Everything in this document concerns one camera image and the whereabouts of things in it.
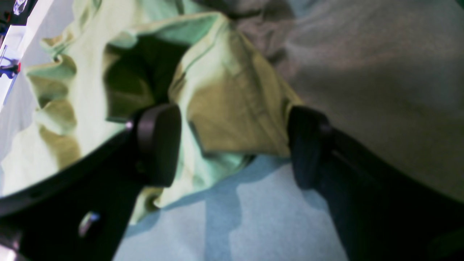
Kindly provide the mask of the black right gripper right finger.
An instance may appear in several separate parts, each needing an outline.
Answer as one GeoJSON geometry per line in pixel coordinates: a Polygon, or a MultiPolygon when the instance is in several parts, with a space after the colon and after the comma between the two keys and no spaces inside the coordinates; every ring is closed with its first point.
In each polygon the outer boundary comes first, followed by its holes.
{"type": "Polygon", "coordinates": [[[326,200],[350,261],[463,260],[463,203],[402,174],[308,107],[291,108],[288,136],[295,181],[326,200]]]}

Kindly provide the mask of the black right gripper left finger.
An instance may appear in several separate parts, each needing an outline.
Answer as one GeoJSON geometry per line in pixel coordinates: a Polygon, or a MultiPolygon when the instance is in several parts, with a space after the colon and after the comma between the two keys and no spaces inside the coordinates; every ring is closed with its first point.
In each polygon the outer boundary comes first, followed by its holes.
{"type": "Polygon", "coordinates": [[[1,198],[2,261],[111,261],[146,186],[175,177],[181,112],[139,111],[65,170],[1,198]]]}

